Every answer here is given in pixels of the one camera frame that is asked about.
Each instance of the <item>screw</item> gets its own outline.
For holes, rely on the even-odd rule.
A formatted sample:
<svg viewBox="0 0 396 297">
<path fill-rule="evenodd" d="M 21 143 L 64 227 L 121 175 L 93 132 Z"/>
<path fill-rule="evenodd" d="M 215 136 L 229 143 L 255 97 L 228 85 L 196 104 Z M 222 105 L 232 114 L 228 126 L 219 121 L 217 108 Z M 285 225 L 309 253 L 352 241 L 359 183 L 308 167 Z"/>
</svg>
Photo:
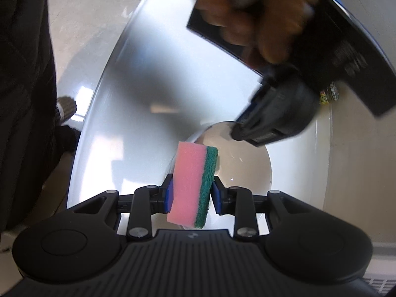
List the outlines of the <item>screw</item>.
<svg viewBox="0 0 396 297">
<path fill-rule="evenodd" d="M 132 228 L 128 231 L 129 235 L 135 238 L 143 238 L 148 235 L 149 231 L 146 228 L 141 228 L 139 226 Z"/>
<path fill-rule="evenodd" d="M 243 227 L 243 228 L 239 228 L 236 231 L 237 235 L 241 236 L 241 237 L 245 237 L 245 238 L 251 238 L 253 236 L 256 235 L 257 231 L 252 229 L 252 228 L 248 228 L 248 227 Z"/>
</svg>

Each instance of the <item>finger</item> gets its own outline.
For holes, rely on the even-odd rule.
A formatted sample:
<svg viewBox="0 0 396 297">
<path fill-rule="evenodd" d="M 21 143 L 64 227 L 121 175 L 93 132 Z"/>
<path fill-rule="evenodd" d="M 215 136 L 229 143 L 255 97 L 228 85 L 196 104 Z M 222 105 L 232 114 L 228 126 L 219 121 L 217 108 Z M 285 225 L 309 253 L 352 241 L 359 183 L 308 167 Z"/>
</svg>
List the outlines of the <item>finger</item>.
<svg viewBox="0 0 396 297">
<path fill-rule="evenodd" d="M 227 25 L 227 17 L 212 15 L 204 10 L 201 11 L 201 16 L 210 25 L 217 25 L 218 27 L 225 27 Z"/>
<path fill-rule="evenodd" d="M 252 42 L 254 34 L 253 17 L 242 11 L 234 11 L 227 17 L 225 28 L 222 29 L 224 40 L 234 45 L 246 46 Z"/>
<path fill-rule="evenodd" d="M 229 0 L 197 0 L 195 7 L 217 17 L 225 17 L 231 12 Z"/>
<path fill-rule="evenodd" d="M 306 0 L 267 0 L 257 42 L 269 62 L 279 63 L 288 57 L 293 36 L 302 31 L 305 4 Z"/>
<path fill-rule="evenodd" d="M 244 48 L 242 53 L 242 60 L 251 69 L 258 70 L 268 64 L 267 61 L 260 54 L 257 47 L 253 45 L 248 45 Z"/>
</svg>

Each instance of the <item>shoe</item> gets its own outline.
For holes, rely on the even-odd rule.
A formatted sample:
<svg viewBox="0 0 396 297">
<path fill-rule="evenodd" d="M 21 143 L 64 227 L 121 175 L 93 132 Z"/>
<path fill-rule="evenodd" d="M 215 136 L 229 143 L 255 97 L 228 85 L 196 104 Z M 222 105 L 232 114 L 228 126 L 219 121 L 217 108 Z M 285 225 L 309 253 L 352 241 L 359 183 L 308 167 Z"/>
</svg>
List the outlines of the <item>shoe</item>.
<svg viewBox="0 0 396 297">
<path fill-rule="evenodd" d="M 75 100 L 69 96 L 62 96 L 56 100 L 55 123 L 62 125 L 77 112 Z"/>
</svg>

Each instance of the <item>vent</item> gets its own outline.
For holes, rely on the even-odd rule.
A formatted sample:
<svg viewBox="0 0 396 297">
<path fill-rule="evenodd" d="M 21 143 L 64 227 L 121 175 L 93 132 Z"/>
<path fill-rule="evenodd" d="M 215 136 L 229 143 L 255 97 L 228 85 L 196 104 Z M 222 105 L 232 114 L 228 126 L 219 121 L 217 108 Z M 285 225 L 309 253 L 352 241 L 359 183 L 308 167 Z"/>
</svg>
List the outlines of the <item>vent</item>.
<svg viewBox="0 0 396 297">
<path fill-rule="evenodd" d="M 364 280 L 383 296 L 396 285 L 396 279 L 364 278 Z"/>
</svg>

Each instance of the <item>sponge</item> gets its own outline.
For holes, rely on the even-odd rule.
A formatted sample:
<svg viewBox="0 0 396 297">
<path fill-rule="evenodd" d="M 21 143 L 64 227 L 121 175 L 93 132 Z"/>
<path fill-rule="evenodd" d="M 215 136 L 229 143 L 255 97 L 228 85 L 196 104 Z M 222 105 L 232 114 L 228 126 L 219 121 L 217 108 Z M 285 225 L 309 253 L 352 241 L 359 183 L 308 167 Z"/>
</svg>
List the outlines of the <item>sponge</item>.
<svg viewBox="0 0 396 297">
<path fill-rule="evenodd" d="M 173 203 L 167 221 L 203 228 L 209 208 L 218 150 L 179 142 L 173 172 Z"/>
</svg>

